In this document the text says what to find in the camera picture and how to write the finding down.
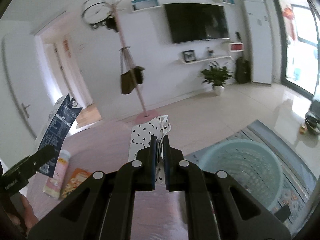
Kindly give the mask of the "person's left hand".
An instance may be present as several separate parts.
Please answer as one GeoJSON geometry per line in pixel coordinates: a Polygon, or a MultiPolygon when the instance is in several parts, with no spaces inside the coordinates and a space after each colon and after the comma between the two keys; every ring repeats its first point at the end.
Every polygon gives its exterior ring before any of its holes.
{"type": "MultiPolygon", "coordinates": [[[[39,219],[34,215],[34,211],[32,206],[30,205],[28,199],[23,194],[18,194],[20,198],[20,202],[23,206],[23,212],[22,212],[22,218],[25,224],[25,227],[27,228],[26,232],[28,233],[31,228],[39,222],[39,219]]],[[[8,217],[15,225],[20,225],[21,220],[16,217],[15,215],[7,213],[8,217]]]]}

